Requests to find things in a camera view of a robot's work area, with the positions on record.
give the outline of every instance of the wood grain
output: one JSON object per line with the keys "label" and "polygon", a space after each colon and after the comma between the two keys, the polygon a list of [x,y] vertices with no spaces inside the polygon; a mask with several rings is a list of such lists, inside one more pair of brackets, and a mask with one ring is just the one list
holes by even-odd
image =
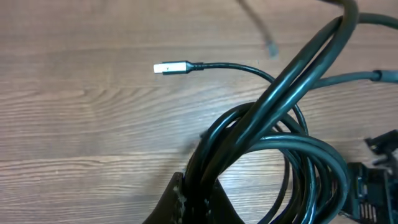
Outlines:
{"label": "wood grain", "polygon": [[[320,1],[248,0],[279,46],[268,58],[237,1],[0,2],[0,222],[142,223],[218,116],[268,84],[237,71],[152,73],[166,60],[236,62],[277,76],[341,9]],[[398,17],[395,0],[360,0]],[[396,69],[398,33],[359,26],[325,76]],[[308,93],[310,133],[370,164],[363,138],[398,127],[398,88],[367,81]],[[270,209],[277,151],[245,155],[222,176],[246,223]],[[338,217],[335,223],[348,221]]]}

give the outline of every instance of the black device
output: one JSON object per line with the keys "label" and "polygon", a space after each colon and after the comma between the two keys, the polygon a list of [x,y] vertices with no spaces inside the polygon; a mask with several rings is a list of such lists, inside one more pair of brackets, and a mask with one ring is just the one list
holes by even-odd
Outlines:
{"label": "black device", "polygon": [[[354,80],[398,83],[398,70],[321,78],[343,50],[357,24],[398,29],[398,20],[359,13],[354,0],[326,2],[342,6],[343,16],[322,28],[277,78],[235,63],[179,61],[154,65],[155,73],[164,75],[211,68],[242,70],[266,79],[271,85],[257,101],[230,109],[208,128],[186,172],[174,174],[144,224],[243,224],[218,176],[243,154],[265,149],[279,149],[283,153],[285,172],[275,204],[260,224],[328,223],[339,213],[360,223],[398,223],[396,174],[368,169],[360,163],[347,164],[332,146],[309,136],[304,116],[297,106],[307,91],[324,86]],[[295,118],[288,114],[290,110]],[[288,130],[282,129],[280,123]],[[395,137],[396,131],[367,140],[373,152],[386,155],[379,164],[396,168],[397,163],[391,157],[393,146],[396,146]],[[275,216],[285,197],[290,169],[292,195],[283,211]]]}

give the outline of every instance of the wooden surface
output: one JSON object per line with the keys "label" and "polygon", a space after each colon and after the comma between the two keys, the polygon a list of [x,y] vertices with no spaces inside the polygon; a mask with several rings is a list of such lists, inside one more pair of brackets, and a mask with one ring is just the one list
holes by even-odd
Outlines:
{"label": "wooden surface", "polygon": [[[341,14],[311,0],[248,4],[277,59],[234,0],[0,1],[0,223],[141,223],[199,134],[267,88],[226,70],[162,77],[153,63],[237,62],[277,76]],[[396,0],[359,7],[398,17]],[[397,58],[397,31],[360,26],[326,76],[397,69]],[[362,139],[398,128],[397,94],[362,81],[312,91],[300,106],[312,136],[369,164]],[[221,176],[245,222],[271,207],[282,163],[277,151],[257,152]]]}

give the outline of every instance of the cable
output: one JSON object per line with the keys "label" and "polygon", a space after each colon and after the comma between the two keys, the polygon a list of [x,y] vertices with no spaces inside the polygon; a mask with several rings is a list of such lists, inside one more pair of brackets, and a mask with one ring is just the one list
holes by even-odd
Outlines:
{"label": "cable", "polygon": [[[309,90],[354,80],[398,83],[398,70],[321,78],[343,50],[357,24],[380,24],[398,29],[398,20],[379,14],[359,13],[353,0],[327,2],[343,6],[344,15],[322,28],[277,78],[235,63],[180,61],[154,65],[155,73],[164,75],[212,68],[242,70],[271,83],[256,102],[238,105],[225,112],[202,136],[184,177],[183,192],[188,198],[187,207],[194,208],[203,203],[203,199],[209,198],[218,176],[243,154],[279,149],[285,159],[284,180],[274,206],[260,220],[260,224],[328,223],[341,210],[350,183],[346,162],[333,147],[308,136],[308,128],[297,102]],[[325,43],[326,47],[316,56]],[[288,115],[290,110],[294,111],[297,121]],[[278,122],[286,125],[290,133],[283,132]],[[293,171],[292,196],[281,214],[274,218],[287,190],[290,166]]]}

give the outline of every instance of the thin black cable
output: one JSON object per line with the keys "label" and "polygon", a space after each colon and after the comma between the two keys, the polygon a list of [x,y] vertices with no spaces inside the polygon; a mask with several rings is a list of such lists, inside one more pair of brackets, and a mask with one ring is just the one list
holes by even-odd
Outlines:
{"label": "thin black cable", "polygon": [[[398,29],[398,20],[378,14],[360,14],[353,0],[329,2],[341,4],[344,15],[321,29],[276,79],[256,68],[235,63],[193,65],[193,70],[230,68],[250,72],[271,85],[256,102],[236,106],[221,115],[203,135],[185,173],[183,192],[189,198],[189,205],[195,206],[208,198],[217,177],[243,154],[279,149],[293,170],[293,192],[288,205],[272,223],[328,223],[341,210],[350,182],[346,163],[333,147],[308,136],[297,102],[311,89],[359,79],[380,80],[380,72],[320,78],[343,50],[358,23]],[[312,61],[328,40],[326,47]],[[289,110],[294,111],[297,121],[287,114]],[[279,121],[291,133],[272,131],[275,128],[281,132],[277,125]],[[278,211],[287,190],[289,163],[285,163],[285,179],[277,200],[259,223],[269,223]],[[315,170],[320,174],[318,183]],[[332,192],[330,172],[338,183],[335,192]]]}

